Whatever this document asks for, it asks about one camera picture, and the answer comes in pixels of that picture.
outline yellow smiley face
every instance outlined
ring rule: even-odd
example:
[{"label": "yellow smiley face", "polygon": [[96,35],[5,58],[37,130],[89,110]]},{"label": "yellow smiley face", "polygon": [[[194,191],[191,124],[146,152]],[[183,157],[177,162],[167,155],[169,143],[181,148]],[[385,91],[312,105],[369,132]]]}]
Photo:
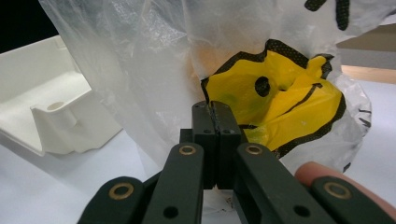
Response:
[{"label": "yellow smiley face", "polygon": [[326,80],[331,58],[309,60],[270,39],[264,52],[239,52],[204,79],[206,100],[229,105],[248,141],[267,146],[281,158],[328,133],[343,116],[344,96]]}]

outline dark background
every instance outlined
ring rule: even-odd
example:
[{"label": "dark background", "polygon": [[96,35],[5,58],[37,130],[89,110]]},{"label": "dark background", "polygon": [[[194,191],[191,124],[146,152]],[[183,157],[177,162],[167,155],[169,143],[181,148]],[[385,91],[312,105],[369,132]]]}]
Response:
[{"label": "dark background", "polygon": [[0,6],[0,53],[57,34],[38,0],[6,0]]}]

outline white surface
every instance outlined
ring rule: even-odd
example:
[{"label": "white surface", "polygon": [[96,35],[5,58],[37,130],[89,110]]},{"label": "white surface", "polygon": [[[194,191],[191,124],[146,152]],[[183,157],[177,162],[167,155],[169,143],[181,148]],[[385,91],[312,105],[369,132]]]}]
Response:
[{"label": "white surface", "polygon": [[[346,174],[396,205],[396,85],[361,82],[373,102],[373,127]],[[122,131],[100,150],[40,158],[0,137],[2,223],[76,223],[107,180],[147,177],[135,143]],[[240,223],[235,211],[203,223]]]},{"label": "white surface", "polygon": [[0,54],[0,133],[43,155],[101,147],[121,126],[55,36]]}]

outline white plastic container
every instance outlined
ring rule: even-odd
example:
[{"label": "white plastic container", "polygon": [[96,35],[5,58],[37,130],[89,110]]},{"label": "white plastic container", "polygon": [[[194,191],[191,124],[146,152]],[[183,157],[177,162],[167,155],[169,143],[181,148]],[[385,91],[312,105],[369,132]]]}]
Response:
[{"label": "white plastic container", "polygon": [[0,133],[44,155],[99,148],[120,130],[59,36],[0,54]]}]

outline white plastic bag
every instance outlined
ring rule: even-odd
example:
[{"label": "white plastic bag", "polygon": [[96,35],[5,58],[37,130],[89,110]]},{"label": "white plastic bag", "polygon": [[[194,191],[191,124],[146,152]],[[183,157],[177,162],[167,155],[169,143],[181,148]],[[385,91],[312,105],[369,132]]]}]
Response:
[{"label": "white plastic bag", "polygon": [[39,0],[100,101],[162,167],[191,106],[204,99],[200,79],[239,51],[257,54],[268,39],[308,59],[330,54],[327,76],[346,97],[329,133],[282,158],[294,173],[305,161],[342,171],[368,131],[371,105],[341,72],[336,43],[375,28],[395,0]]}]

